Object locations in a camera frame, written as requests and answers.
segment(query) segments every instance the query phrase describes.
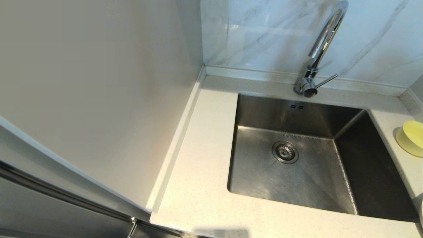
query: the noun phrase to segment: faucet handle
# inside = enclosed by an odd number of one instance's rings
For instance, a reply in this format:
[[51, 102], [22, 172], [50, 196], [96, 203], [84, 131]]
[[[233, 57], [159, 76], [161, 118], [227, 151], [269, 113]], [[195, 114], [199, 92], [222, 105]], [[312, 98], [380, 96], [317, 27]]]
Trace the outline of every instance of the faucet handle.
[[331, 81], [332, 79], [334, 79], [336, 77], [338, 77], [338, 74], [334, 74], [334, 75], [330, 76], [329, 78], [325, 79], [325, 81], [323, 81], [323, 82], [319, 83], [318, 85], [316, 85], [316, 88], [324, 85], [325, 83]]

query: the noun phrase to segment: sink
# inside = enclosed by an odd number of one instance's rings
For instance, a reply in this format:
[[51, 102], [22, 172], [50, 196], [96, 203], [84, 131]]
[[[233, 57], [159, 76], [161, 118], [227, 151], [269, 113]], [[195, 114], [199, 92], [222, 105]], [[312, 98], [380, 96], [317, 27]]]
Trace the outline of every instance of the sink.
[[366, 110], [240, 94], [232, 193], [340, 213], [419, 222]]

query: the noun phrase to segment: marble backsplash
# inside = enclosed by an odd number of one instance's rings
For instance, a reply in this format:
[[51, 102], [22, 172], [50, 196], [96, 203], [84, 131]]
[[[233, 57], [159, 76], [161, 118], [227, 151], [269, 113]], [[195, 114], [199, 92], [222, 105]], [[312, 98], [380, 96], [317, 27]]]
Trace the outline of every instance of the marble backsplash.
[[[300, 73], [338, 0], [201, 0], [206, 65]], [[319, 76], [405, 86], [423, 74], [423, 1], [350, 0]]]

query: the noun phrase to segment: chrome faucet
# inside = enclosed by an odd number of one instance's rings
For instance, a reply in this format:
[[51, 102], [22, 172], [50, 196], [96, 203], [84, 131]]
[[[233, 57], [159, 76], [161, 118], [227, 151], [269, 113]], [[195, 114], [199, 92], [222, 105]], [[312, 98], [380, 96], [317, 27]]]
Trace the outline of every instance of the chrome faucet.
[[332, 10], [330, 17], [328, 18], [326, 25], [323, 27], [319, 37], [311, 48], [310, 56], [312, 59], [310, 64], [307, 65], [307, 69], [304, 76], [300, 78], [297, 85], [294, 87], [294, 92], [305, 97], [313, 97], [317, 94], [317, 88], [338, 77], [337, 74], [330, 76], [328, 79], [316, 85], [314, 83], [314, 77], [319, 71], [319, 63], [325, 54], [329, 44], [331, 43], [336, 31], [341, 25], [342, 19], [347, 11], [348, 1], [340, 1]]

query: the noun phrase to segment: white quartz countertop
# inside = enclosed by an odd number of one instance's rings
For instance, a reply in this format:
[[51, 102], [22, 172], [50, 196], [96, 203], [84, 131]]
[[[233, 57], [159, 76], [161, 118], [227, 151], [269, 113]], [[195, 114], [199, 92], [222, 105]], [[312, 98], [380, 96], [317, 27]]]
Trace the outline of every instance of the white quartz countertop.
[[414, 202], [421, 203], [423, 160], [395, 141], [413, 120], [396, 97], [320, 88], [313, 98], [292, 85], [207, 76], [200, 91], [159, 211], [150, 222], [214, 237], [420, 237], [420, 224], [308, 208], [228, 191], [238, 93], [366, 108]]

